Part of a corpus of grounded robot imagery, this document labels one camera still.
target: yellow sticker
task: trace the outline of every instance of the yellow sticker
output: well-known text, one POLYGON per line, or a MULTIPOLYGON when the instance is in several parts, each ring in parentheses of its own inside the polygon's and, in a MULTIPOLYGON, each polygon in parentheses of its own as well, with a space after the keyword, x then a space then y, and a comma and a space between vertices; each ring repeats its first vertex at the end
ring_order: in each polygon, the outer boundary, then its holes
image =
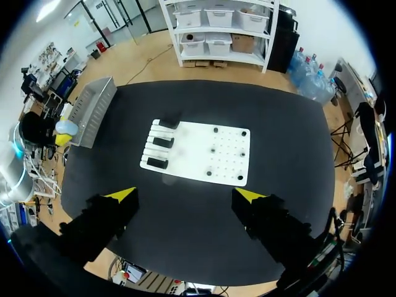
POLYGON ((261 197, 266 197, 266 195, 262 195, 262 194, 258 194, 258 193, 251 192, 251 191, 248 191, 248 190, 244 190, 244 189, 241 189, 240 187, 236 187, 235 189, 239 193, 241 193, 241 195, 243 197, 245 197, 245 199, 247 201, 249 201, 249 203, 252 203, 252 200, 254 200, 254 199, 261 198, 261 197))
POLYGON ((105 197, 111 197, 114 199, 117 199, 118 202, 120 203, 126 196, 128 196, 136 187, 132 187, 130 189, 122 190, 116 193, 112 193, 109 195, 106 195, 105 197))

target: white board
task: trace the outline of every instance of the white board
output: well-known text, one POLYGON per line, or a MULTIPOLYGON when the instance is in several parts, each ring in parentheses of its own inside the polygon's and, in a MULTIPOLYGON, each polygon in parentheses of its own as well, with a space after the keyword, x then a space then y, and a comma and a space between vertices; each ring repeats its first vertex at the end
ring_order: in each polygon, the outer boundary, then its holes
POLYGON ((245 186, 248 180, 250 130, 180 122, 177 129, 159 126, 155 119, 145 144, 140 167, 180 178, 245 186), (174 138, 172 148, 152 144, 154 137, 174 138), (166 169, 147 164, 148 158, 168 160, 166 169))

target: tabletop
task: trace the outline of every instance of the tabletop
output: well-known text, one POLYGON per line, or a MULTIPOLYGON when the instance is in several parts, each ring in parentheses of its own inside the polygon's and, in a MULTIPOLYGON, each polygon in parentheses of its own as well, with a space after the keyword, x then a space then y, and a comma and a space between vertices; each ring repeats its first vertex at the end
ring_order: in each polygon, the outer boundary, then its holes
POLYGON ((252 285, 283 272, 231 209, 232 186, 175 178, 139 166, 153 119, 243 127, 251 132, 247 190, 276 194, 319 235, 334 196, 329 128, 320 104, 256 85, 187 80, 126 85, 92 149, 72 147, 62 206, 72 217, 94 194, 136 186, 140 209, 108 248, 146 269, 208 285, 252 285))

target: wooden floor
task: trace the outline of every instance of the wooden floor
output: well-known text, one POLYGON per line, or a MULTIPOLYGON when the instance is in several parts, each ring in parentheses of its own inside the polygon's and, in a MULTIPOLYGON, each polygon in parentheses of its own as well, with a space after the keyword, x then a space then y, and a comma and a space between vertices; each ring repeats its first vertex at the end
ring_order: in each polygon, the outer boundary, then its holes
MULTIPOLYGON (((173 48, 151 61, 145 70, 131 81, 131 78, 145 67, 149 59, 166 51, 170 48, 170 44, 169 34, 167 31, 164 31, 147 35, 139 42, 139 45, 136 45, 131 40, 108 49, 108 51, 102 54, 100 59, 89 60, 87 68, 82 73, 79 84, 72 92, 69 100, 74 102, 86 83, 104 76, 113 76, 116 85, 157 80, 206 79, 255 84, 286 92, 295 92, 295 88, 290 84, 287 75, 273 71, 267 71, 266 74, 261 74, 257 66, 228 63, 228 67, 224 69, 214 68, 213 66, 207 69, 179 67, 173 48)), ((331 131, 343 124, 344 118, 339 107, 334 107, 329 103, 324 107, 324 112, 331 131)), ((61 185, 64 173, 61 156, 58 162, 55 160, 47 162, 45 168, 47 170, 56 169, 56 178, 58 184, 61 185)), ((344 198, 343 187, 344 183, 349 180, 350 175, 350 170, 344 171, 342 168, 336 168, 335 170, 334 206, 338 212, 346 206, 347 200, 344 198)), ((62 209, 60 199, 61 197, 58 197, 54 201, 54 214, 52 216, 49 215, 46 207, 42 207, 40 212, 40 220, 57 233, 59 233, 59 223, 69 222, 71 220, 62 209)), ((105 249, 96 261, 88 263, 85 269, 99 277, 107 278, 108 267, 113 259, 114 254, 105 249)), ((253 297, 259 296, 273 288, 275 288, 275 282, 253 286, 231 287, 227 293, 230 297, 253 297)), ((220 288, 217 288, 216 292, 220 293, 221 291, 220 288)))

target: water bottle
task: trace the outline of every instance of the water bottle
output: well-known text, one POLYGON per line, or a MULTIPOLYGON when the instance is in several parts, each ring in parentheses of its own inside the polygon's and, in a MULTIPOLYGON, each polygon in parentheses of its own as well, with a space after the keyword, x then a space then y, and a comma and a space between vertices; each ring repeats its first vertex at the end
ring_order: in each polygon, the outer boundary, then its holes
POLYGON ((296 88, 301 85, 307 74, 310 74, 312 72, 310 62, 311 58, 306 57, 305 62, 303 62, 302 65, 300 65, 291 76, 291 82, 293 83, 293 85, 295 85, 296 88))
POLYGON ((322 94, 319 96, 319 98, 317 99, 317 101, 319 101, 320 103, 322 103, 322 105, 325 105, 327 102, 329 102, 331 99, 333 99, 334 95, 335 95, 335 81, 334 79, 326 79, 324 77, 324 85, 325 85, 325 89, 322 92, 322 94))
POLYGON ((323 96, 325 84, 323 81, 323 72, 318 70, 317 73, 310 73, 303 80, 298 93, 312 100, 317 100, 323 96))
POLYGON ((313 54, 313 55, 312 55, 312 58, 311 58, 311 66, 312 66, 313 72, 314 72, 314 73, 317 73, 318 70, 319 70, 319 65, 317 64, 317 61, 316 61, 316 54, 313 54))
POLYGON ((289 74, 292 74, 298 66, 300 66, 304 60, 305 60, 305 55, 303 54, 304 48, 300 47, 298 51, 295 51, 293 54, 293 57, 291 57, 290 65, 289 68, 287 69, 287 72, 289 74))

